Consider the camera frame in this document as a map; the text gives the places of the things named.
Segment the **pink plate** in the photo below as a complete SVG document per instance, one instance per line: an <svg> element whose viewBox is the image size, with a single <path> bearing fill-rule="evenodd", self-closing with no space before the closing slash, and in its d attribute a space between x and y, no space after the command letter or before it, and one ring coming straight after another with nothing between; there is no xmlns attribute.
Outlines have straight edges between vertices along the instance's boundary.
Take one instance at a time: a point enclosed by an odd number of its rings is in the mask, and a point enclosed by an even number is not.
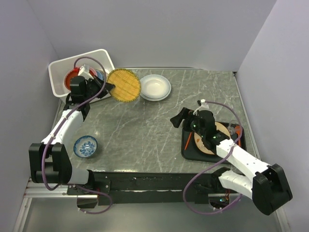
<svg viewBox="0 0 309 232"><path fill-rule="evenodd" d="M95 77L97 75L96 71L93 68L90 68L90 74L91 74L92 77Z"/></svg>

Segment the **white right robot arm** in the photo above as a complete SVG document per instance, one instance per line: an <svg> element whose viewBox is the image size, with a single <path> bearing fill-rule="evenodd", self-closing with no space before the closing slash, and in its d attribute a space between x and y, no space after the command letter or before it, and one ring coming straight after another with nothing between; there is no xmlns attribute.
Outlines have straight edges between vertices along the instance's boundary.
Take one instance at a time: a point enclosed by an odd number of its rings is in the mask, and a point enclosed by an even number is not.
<svg viewBox="0 0 309 232"><path fill-rule="evenodd" d="M283 168L267 164L238 146L217 129L212 112L183 108L170 121L175 128L182 126L185 131L196 133L209 151L241 171L237 174L228 168L217 170L212 174L211 190L236 191L250 198L265 215L272 214L293 198Z"/></svg>

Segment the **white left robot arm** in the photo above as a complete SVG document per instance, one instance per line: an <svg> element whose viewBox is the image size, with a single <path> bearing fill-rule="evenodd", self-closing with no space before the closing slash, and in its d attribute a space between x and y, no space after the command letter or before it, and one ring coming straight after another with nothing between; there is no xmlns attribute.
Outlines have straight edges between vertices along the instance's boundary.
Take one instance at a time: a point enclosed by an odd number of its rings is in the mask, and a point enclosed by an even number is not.
<svg viewBox="0 0 309 232"><path fill-rule="evenodd" d="M31 179L34 183L43 183L53 191L50 184L78 185L79 189L90 194L96 188L94 173L87 169L74 168L68 156L66 145L73 134L85 121L90 102L95 98L103 98L115 88L105 79L86 80L76 76L70 81L70 93L65 100L63 113L53 130L40 143L32 143L29 147Z"/></svg>

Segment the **red plate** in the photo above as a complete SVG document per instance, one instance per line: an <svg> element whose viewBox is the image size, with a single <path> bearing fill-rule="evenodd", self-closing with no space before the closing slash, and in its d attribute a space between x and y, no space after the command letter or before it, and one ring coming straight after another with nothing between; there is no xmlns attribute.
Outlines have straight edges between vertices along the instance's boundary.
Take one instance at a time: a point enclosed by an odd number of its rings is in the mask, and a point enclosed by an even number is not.
<svg viewBox="0 0 309 232"><path fill-rule="evenodd" d="M68 89L70 91L70 81L72 78L78 76L78 73L79 73L79 68L76 67L76 68L73 68L72 70L70 70L66 76L65 76L65 79L64 79L64 85L66 87L66 89Z"/></svg>

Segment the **yellow woven plate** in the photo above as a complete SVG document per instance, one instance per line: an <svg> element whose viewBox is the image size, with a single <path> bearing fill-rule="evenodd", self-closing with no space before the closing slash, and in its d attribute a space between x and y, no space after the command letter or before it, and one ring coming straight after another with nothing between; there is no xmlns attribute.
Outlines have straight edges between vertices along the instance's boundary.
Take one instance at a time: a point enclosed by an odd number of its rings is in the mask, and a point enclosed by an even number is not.
<svg viewBox="0 0 309 232"><path fill-rule="evenodd" d="M141 92L139 78L128 69L115 69L108 74L107 83L114 85L110 95L120 102L133 102Z"/></svg>

